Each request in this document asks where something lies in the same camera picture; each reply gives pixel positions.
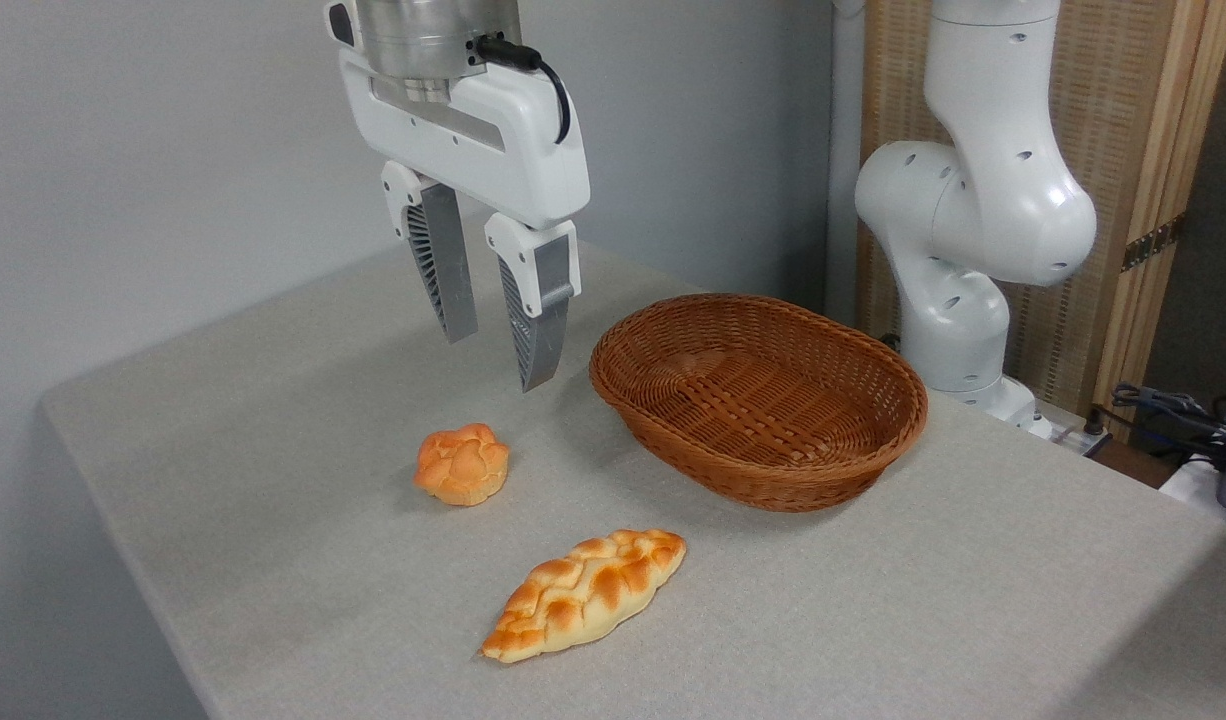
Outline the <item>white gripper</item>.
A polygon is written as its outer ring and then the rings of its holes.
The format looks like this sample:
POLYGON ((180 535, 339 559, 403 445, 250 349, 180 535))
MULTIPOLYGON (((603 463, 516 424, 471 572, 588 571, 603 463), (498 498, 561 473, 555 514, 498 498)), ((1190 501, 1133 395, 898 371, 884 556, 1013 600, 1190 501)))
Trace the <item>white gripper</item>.
POLYGON ((539 388, 557 372, 569 301, 582 292, 566 220, 590 200, 562 79, 524 44, 516 2, 329 2, 324 20, 356 126, 389 159, 381 182, 394 232, 444 336, 457 343, 479 329, 459 191, 498 211, 485 242, 521 389, 539 388))

